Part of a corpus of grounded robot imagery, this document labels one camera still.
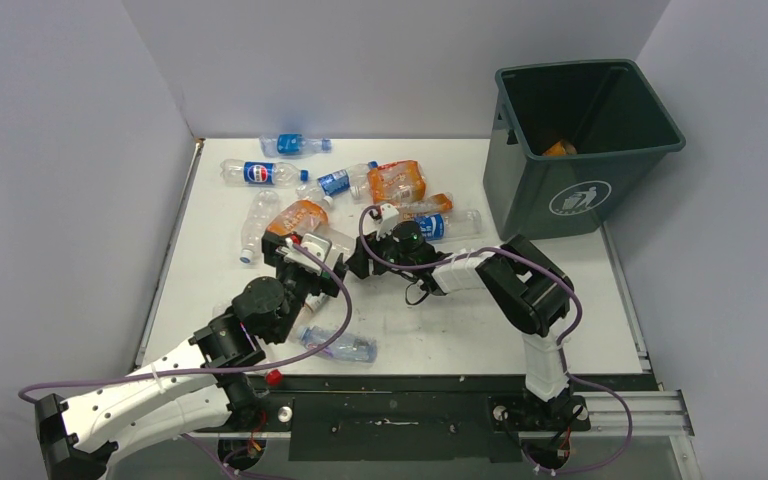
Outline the crushed clear water bottle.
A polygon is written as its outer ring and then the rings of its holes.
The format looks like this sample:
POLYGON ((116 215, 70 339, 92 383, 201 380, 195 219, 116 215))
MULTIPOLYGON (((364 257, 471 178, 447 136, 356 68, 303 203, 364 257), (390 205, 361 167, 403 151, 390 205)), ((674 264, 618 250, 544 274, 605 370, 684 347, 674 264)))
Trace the crushed clear water bottle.
MULTIPOLYGON (((306 350, 315 350, 335 333, 334 329, 306 326, 296 334, 296 340, 306 350)), ((374 340, 351 333, 343 333, 317 352, 317 356, 330 360, 365 364, 374 363, 377 354, 377 344, 374 340)))

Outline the orange juice bottle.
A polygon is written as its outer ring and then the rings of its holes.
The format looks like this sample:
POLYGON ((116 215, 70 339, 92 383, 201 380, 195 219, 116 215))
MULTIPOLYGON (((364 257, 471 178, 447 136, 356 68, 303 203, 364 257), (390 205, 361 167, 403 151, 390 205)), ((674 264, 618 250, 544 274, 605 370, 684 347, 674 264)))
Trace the orange juice bottle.
POLYGON ((564 139, 561 139, 557 142, 555 142, 553 145, 551 145, 549 148, 547 148, 543 153, 542 156, 567 156, 567 155, 576 155, 577 149, 575 146, 564 139))

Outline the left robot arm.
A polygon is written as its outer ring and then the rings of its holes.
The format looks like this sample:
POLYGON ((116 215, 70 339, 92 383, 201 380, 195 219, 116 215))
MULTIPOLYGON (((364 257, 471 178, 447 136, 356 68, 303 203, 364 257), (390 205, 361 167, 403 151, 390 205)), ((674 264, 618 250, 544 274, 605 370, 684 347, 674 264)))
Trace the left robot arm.
POLYGON ((228 425, 242 431, 263 410, 249 373, 266 344, 290 336, 309 297, 335 297, 343 253, 319 233, 262 242, 272 276, 251 280, 221 314, 121 383, 34 401, 36 434, 51 479, 100 479, 130 453, 177 435, 228 425))

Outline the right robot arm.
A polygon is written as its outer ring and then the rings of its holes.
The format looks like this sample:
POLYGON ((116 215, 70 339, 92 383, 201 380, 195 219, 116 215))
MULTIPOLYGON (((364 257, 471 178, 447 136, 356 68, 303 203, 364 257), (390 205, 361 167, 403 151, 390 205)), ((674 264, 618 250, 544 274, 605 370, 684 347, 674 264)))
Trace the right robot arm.
POLYGON ((358 236, 346 265, 360 279, 400 274, 426 295, 488 292, 524 336, 529 421, 550 428, 571 407, 563 344, 572 329, 562 322, 570 312, 579 312, 581 303, 569 277, 529 240, 517 235, 498 247, 448 253, 431 245, 417 222, 405 221, 386 234, 358 236))

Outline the red label bottle red cap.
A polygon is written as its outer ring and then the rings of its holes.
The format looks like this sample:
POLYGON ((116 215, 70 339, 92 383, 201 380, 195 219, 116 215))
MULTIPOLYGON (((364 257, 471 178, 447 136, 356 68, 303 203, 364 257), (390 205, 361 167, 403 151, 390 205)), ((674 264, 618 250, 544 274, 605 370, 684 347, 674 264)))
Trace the red label bottle red cap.
POLYGON ((320 225, 317 232, 331 241, 332 249, 335 251, 335 259, 342 257, 343 261, 347 261, 354 254, 356 248, 355 237, 351 237, 326 225, 320 225))

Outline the clear bottle white cap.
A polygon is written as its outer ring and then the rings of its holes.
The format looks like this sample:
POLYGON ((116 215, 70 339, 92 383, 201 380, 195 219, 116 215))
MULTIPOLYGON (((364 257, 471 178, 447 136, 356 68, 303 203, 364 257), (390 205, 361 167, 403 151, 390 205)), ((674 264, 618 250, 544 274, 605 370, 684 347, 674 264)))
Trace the clear bottle white cap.
POLYGON ((293 328, 290 331, 290 339, 299 340, 302 337, 306 329, 313 325, 313 318, 316 316, 317 312, 328 302, 329 299, 330 297, 325 294, 316 296, 309 295, 306 298, 295 320, 293 328))

